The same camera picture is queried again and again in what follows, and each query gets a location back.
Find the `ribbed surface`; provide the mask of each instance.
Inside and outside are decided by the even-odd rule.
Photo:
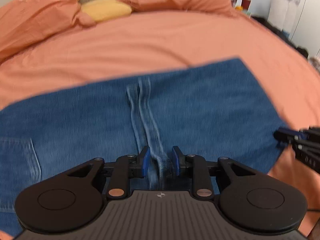
[[[23,232],[18,240],[302,240],[297,231],[279,236],[252,235],[233,227],[211,202],[197,201],[187,191],[134,191],[110,202],[92,224],[75,232],[45,236]]]

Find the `orange bed sheet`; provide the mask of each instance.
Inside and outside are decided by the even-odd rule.
[[[320,75],[295,50],[241,14],[136,13],[58,34],[0,65],[0,109],[36,94],[142,73],[195,67],[239,57],[278,114],[294,129],[320,126]],[[320,176],[286,149],[269,172],[320,208]],[[319,218],[307,213],[307,235]]]

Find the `yellow cushion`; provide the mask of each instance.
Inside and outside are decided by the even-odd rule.
[[[132,9],[129,5],[116,0],[92,0],[84,3],[81,11],[87,13],[96,22],[102,22],[130,15]]]

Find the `red cup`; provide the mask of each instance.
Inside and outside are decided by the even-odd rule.
[[[243,7],[244,10],[248,10],[250,6],[251,0],[242,0],[241,1],[241,6]]]

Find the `jeans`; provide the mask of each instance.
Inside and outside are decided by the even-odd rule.
[[[0,230],[21,230],[14,201],[24,188],[94,157],[106,162],[151,148],[133,189],[178,189],[170,152],[228,156],[267,173],[283,126],[239,59],[170,73],[93,83],[36,96],[0,111]]]

